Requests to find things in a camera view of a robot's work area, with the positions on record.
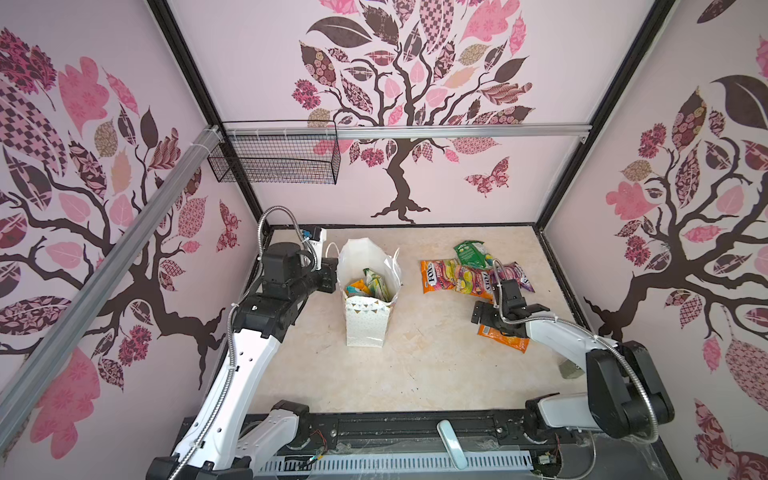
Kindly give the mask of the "white paper gift bag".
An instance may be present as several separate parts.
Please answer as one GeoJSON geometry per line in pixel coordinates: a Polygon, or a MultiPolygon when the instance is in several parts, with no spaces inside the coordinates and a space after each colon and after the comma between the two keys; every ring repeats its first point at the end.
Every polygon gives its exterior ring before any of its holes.
{"type": "Polygon", "coordinates": [[[346,345],[381,348],[403,285],[398,254],[386,253],[369,238],[350,239],[342,247],[331,243],[325,253],[338,261],[346,345]]]}

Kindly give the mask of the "yellow gummy snack bag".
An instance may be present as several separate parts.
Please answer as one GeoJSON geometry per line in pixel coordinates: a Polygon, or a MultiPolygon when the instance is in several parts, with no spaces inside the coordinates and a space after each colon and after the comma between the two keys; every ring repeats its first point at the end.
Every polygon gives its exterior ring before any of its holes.
{"type": "Polygon", "coordinates": [[[358,279],[350,284],[350,287],[353,287],[358,290],[367,290],[368,287],[363,279],[358,279]]]}

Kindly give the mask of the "green lemon candy bag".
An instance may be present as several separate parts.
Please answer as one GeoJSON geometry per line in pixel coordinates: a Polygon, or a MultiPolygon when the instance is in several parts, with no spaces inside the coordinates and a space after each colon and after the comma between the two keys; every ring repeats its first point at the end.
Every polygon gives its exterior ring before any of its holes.
{"type": "Polygon", "coordinates": [[[365,268],[363,273],[364,283],[370,292],[370,296],[385,303],[391,302],[393,295],[390,292],[385,278],[370,268],[365,268]]]}

